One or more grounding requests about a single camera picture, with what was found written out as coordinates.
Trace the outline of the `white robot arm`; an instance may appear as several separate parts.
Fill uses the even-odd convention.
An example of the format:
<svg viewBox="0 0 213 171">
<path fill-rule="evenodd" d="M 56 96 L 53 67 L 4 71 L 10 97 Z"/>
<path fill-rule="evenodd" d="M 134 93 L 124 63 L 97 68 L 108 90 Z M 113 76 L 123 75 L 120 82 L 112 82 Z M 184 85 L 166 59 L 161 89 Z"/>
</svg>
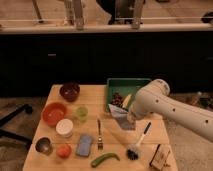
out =
<svg viewBox="0 0 213 171">
<path fill-rule="evenodd" d="M 169 93 L 170 87 L 162 79 L 140 88 L 129 107 L 127 120 L 134 124 L 151 112 L 158 113 L 213 142 L 213 112 L 174 100 Z"/>
</svg>

